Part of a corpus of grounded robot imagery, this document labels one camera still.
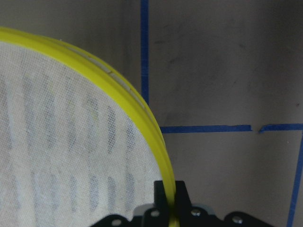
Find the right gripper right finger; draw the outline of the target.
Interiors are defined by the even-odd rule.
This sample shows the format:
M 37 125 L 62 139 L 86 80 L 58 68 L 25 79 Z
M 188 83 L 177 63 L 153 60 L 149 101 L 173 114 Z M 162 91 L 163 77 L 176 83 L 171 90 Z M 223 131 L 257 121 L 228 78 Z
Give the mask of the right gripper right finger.
M 176 181 L 175 206 L 178 210 L 188 210 L 192 207 L 184 181 Z

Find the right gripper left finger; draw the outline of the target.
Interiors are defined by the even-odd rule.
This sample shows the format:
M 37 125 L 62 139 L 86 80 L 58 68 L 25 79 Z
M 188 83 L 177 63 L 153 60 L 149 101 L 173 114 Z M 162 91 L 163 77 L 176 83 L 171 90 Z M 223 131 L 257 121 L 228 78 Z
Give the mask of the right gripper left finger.
M 160 213 L 168 213 L 169 205 L 164 189 L 163 181 L 154 182 L 154 207 L 160 211 Z

